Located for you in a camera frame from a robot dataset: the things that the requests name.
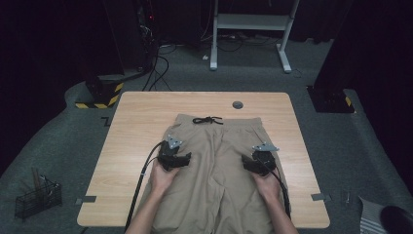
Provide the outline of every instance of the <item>wooden table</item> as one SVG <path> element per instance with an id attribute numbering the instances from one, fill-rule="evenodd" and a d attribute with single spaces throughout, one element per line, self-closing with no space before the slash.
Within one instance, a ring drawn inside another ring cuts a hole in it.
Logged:
<path id="1" fill-rule="evenodd" d="M 232 106 L 236 100 L 244 104 L 242 109 Z M 218 92 L 123 93 L 86 194 L 95 196 L 95 201 L 83 203 L 78 216 L 80 225 L 125 226 L 143 164 L 179 113 L 227 119 L 260 117 L 273 144 L 280 148 L 294 225 L 329 225 L 324 202 L 311 197 L 320 193 L 319 185 L 289 96 Z M 148 177 L 143 180 L 138 200 Z"/>

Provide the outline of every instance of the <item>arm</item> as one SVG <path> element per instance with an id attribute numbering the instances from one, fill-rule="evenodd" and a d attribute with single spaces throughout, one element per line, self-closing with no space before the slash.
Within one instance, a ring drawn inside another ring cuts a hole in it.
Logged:
<path id="1" fill-rule="evenodd" d="M 161 204 L 165 192 L 168 190 L 179 169 L 170 172 L 164 170 L 158 160 L 154 160 L 151 172 L 152 190 L 142 209 L 135 215 L 128 227 L 126 234 L 150 233 L 156 211 Z"/>
<path id="2" fill-rule="evenodd" d="M 297 229 L 294 227 L 291 219 L 286 215 L 284 207 L 279 200 L 281 187 L 277 179 L 271 174 L 266 176 L 255 173 L 251 174 L 257 184 L 258 192 L 267 205 L 274 231 L 282 234 L 298 234 Z"/>

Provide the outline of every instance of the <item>drawstring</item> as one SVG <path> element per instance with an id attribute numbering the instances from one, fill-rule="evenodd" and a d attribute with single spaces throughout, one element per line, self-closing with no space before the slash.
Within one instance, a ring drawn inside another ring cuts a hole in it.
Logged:
<path id="1" fill-rule="evenodd" d="M 220 122 L 216 122 L 215 119 L 222 119 L 220 117 L 206 117 L 206 118 L 195 118 L 192 120 L 192 122 L 194 122 L 194 124 L 202 124 L 202 123 L 215 123 L 215 124 L 219 124 L 219 125 L 223 125 L 223 123 Z"/>

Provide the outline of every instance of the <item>khaki shorts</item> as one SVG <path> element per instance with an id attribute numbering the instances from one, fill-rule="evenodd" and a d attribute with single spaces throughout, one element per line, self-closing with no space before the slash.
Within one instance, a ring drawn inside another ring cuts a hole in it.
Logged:
<path id="1" fill-rule="evenodd" d="M 179 114 L 164 135 L 182 140 L 178 156 L 192 152 L 163 198 L 152 233 L 274 233 L 273 226 L 242 155 L 252 146 L 271 142 L 261 119 L 217 119 L 194 124 L 196 117 Z M 286 185 L 279 157 L 277 166 Z M 148 182 L 141 206 L 149 194 Z"/>

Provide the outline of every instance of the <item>waistband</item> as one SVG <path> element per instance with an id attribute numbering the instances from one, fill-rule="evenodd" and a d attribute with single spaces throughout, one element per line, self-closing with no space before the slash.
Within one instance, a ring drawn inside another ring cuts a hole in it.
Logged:
<path id="1" fill-rule="evenodd" d="M 193 120 L 195 118 L 206 118 L 208 116 L 191 116 L 191 115 L 186 115 L 186 114 L 178 114 L 176 116 L 175 119 L 175 124 L 184 124 L 184 123 L 193 123 Z M 252 119 L 215 119 L 216 122 L 222 123 L 222 125 L 213 123 L 202 123 L 202 124 L 198 124 L 199 126 L 204 126 L 204 125 L 213 125 L 213 126 L 262 126 L 262 122 L 261 122 L 261 118 L 257 117 L 257 118 L 252 118 Z"/>

